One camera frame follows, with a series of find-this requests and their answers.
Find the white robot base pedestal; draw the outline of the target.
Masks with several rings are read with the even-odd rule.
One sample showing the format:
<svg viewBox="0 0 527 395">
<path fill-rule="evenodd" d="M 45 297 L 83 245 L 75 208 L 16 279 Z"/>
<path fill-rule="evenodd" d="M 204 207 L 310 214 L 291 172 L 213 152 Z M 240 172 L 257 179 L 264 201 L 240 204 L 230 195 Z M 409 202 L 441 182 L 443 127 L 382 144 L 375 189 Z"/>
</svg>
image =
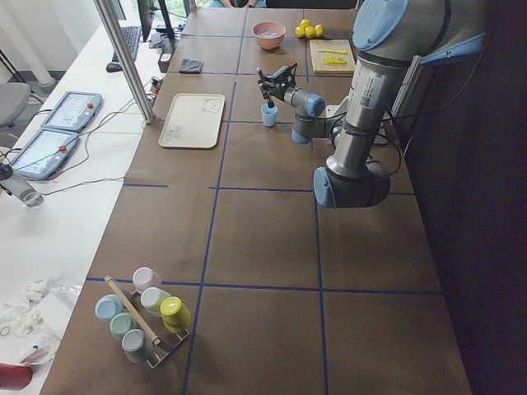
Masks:
<svg viewBox="0 0 527 395">
<path fill-rule="evenodd" d="M 338 105 L 327 105 L 325 108 L 325 117 L 332 119 L 332 132 L 330 134 L 330 141 L 333 146 L 338 145 L 340 133 L 343 125 L 344 116 L 340 115 L 343 110 Z M 377 146 L 385 146 L 388 144 L 387 132 L 385 124 L 381 123 L 379 131 L 375 137 L 374 144 Z"/>
</svg>

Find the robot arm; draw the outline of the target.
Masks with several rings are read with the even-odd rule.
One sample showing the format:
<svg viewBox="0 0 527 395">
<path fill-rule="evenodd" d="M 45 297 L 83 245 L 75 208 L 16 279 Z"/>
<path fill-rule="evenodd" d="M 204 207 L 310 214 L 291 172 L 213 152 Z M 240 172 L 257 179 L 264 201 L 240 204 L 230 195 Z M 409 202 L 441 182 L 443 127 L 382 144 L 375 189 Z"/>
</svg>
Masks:
<svg viewBox="0 0 527 395">
<path fill-rule="evenodd" d="M 487 33 L 488 1 L 366 1 L 357 13 L 352 42 L 357 64 L 341 122 L 321 119 L 324 100 L 296 85 L 294 68 L 259 74 L 263 98 L 294 107 L 293 141 L 328 137 L 335 152 L 314 172 L 322 207 L 372 207 L 390 190 L 386 168 L 369 157 L 385 111 L 394 103 L 414 57 L 424 63 L 481 51 Z"/>
</svg>

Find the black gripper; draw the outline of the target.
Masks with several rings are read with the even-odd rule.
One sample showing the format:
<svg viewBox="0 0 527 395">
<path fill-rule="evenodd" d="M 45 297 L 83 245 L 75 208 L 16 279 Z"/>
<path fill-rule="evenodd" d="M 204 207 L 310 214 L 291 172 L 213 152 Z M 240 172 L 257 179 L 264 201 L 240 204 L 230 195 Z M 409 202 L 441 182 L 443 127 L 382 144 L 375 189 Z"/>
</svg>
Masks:
<svg viewBox="0 0 527 395">
<path fill-rule="evenodd" d="M 296 68 L 297 63 L 293 63 L 291 66 L 280 67 L 271 76 L 260 76 L 258 83 L 262 95 L 284 101 L 287 90 L 296 86 Z"/>
</svg>

